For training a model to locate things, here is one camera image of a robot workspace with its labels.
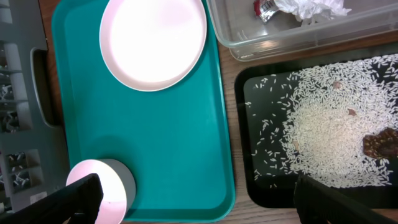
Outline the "red snack wrapper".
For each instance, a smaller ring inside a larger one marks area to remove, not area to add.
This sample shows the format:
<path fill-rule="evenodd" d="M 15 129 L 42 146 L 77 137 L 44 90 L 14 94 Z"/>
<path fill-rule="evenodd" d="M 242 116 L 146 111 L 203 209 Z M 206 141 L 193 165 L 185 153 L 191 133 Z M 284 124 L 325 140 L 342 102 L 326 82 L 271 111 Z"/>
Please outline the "red snack wrapper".
<path fill-rule="evenodd" d="M 279 12 L 279 8 L 274 0 L 255 0 L 253 5 L 255 15 L 260 17 L 264 23 L 269 22 L 270 19 Z"/>

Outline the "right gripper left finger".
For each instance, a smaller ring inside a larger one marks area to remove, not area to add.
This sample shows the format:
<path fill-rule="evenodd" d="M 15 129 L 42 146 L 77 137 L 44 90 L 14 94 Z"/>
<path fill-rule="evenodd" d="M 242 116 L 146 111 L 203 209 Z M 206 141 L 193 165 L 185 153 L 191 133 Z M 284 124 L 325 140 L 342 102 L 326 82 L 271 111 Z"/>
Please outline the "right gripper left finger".
<path fill-rule="evenodd" d="M 95 224 L 103 199 L 97 174 L 88 174 L 32 205 L 1 218 L 1 224 Z"/>

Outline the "small pink saucer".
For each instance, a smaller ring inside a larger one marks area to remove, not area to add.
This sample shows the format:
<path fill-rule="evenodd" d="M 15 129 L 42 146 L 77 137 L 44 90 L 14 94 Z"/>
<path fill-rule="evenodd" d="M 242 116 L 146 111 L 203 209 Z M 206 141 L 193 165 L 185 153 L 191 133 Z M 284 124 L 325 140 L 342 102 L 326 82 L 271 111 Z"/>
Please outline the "small pink saucer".
<path fill-rule="evenodd" d="M 88 174 L 98 174 L 103 189 L 96 224 L 120 224 L 136 196 L 136 183 L 131 171 L 114 159 L 88 159 L 73 167 L 67 177 L 70 185 Z"/>

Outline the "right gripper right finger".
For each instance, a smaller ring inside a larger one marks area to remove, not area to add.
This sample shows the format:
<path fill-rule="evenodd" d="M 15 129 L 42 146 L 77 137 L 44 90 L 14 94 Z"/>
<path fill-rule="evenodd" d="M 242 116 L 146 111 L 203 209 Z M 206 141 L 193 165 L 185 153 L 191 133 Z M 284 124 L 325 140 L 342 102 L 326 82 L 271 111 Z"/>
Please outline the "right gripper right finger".
<path fill-rule="evenodd" d="M 294 205 L 301 224 L 397 224 L 307 175 L 298 177 Z"/>

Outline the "white napkin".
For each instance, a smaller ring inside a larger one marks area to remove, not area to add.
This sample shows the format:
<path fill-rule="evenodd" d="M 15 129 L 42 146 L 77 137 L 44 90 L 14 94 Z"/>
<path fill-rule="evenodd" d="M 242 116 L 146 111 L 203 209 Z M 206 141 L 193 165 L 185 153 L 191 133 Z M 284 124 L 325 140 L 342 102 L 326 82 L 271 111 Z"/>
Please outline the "white napkin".
<path fill-rule="evenodd" d="M 290 13 L 298 21 L 320 22 L 347 16 L 352 9 L 344 7 L 344 0 L 275 0 L 276 6 Z"/>

